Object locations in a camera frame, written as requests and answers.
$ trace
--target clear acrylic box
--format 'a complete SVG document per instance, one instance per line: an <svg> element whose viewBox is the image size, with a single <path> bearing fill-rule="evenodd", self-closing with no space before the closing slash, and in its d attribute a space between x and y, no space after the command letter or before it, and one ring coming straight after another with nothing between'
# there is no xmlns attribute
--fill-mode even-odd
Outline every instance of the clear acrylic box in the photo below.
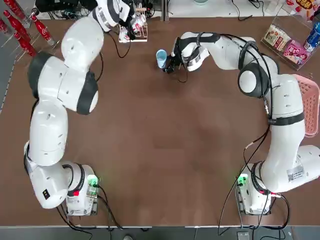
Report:
<svg viewBox="0 0 320 240"><path fill-rule="evenodd" d="M302 16L297 15L294 10L292 10L286 3L284 3L281 9L279 10L277 16L273 19L270 27L272 25L285 32L291 38L291 40L294 40L296 43L298 42L302 47L302 51L304 51L303 45L306 39L308 38L311 30L313 29L312 21L307 21ZM270 27L267 29L265 35L262 37L261 42L263 42L273 52L280 56L285 63L287 63L296 71L298 71L304 64L306 64L306 62L313 56L313 54L315 54L317 49L315 49L312 52L309 52L306 59L303 62L299 62L300 64L298 64L297 62L293 62L288 57L290 57L291 59L293 59L294 57L292 57L292 55L288 56L288 51L286 51L286 49L289 47L290 41L286 43L282 50L278 50L265 39Z"/></svg>

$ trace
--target red bottle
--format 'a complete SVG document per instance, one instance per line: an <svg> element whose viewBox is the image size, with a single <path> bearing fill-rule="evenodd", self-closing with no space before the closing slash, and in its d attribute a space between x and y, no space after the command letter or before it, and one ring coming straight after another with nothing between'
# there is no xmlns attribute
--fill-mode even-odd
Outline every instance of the red bottle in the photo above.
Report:
<svg viewBox="0 0 320 240"><path fill-rule="evenodd" d="M0 18L0 32L4 31L4 33L9 33L10 28L8 28L7 24Z"/></svg>
<svg viewBox="0 0 320 240"><path fill-rule="evenodd" d="M48 32L46 26L42 22L40 22L35 15L32 15L31 19L32 21L34 21L36 29L42 35L42 37L48 42L50 46L53 46L55 44L55 41L52 38L50 32Z"/></svg>
<svg viewBox="0 0 320 240"><path fill-rule="evenodd" d="M11 9L11 11L23 22L28 21L24 11L15 0L3 0L4 3Z"/></svg>
<svg viewBox="0 0 320 240"><path fill-rule="evenodd" d="M34 49L34 47L23 37L21 37L19 33L15 32L14 37L19 41L21 48L24 49L31 57L37 55L37 51Z"/></svg>
<svg viewBox="0 0 320 240"><path fill-rule="evenodd" d="M21 24L21 22L15 19L7 10L5 10L3 14L9 19L11 26L21 35L21 37L23 37L26 41L30 42L31 39L27 33L27 30Z"/></svg>

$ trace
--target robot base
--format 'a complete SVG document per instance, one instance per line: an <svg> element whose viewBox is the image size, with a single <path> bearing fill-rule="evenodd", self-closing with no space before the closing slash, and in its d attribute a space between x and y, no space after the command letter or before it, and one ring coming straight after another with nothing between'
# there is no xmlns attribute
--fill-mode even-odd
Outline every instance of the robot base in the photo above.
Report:
<svg viewBox="0 0 320 240"><path fill-rule="evenodd" d="M246 167L237 180L237 204L240 212L245 215L270 214L271 195L258 192L252 183L251 172Z"/></svg>
<svg viewBox="0 0 320 240"><path fill-rule="evenodd" d="M94 171L88 165L82 165L84 169L84 184L78 195L67 196L65 199L67 212L69 216L90 216L97 215L98 199L95 196L88 194L95 192L98 195L98 188L91 187L90 178L96 178Z"/></svg>

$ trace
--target pink snack package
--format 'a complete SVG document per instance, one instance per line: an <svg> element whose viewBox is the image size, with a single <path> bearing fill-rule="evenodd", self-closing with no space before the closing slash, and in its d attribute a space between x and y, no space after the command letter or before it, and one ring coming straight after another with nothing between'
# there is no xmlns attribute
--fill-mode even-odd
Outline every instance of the pink snack package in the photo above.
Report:
<svg viewBox="0 0 320 240"><path fill-rule="evenodd" d="M317 11L320 0L286 0L285 4L305 20L309 21L311 16Z"/></svg>
<svg viewBox="0 0 320 240"><path fill-rule="evenodd" d="M297 65L303 65L310 55L311 53L307 52L306 49L295 40L291 40L283 52L283 56Z"/></svg>

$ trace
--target blue can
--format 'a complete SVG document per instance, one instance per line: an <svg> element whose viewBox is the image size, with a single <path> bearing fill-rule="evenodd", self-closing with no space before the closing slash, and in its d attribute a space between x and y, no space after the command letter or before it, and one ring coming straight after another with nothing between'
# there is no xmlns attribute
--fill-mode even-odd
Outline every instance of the blue can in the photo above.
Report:
<svg viewBox="0 0 320 240"><path fill-rule="evenodd" d="M320 44L320 22L317 22L311 30L308 38L304 43L304 48L308 52L312 52Z"/></svg>

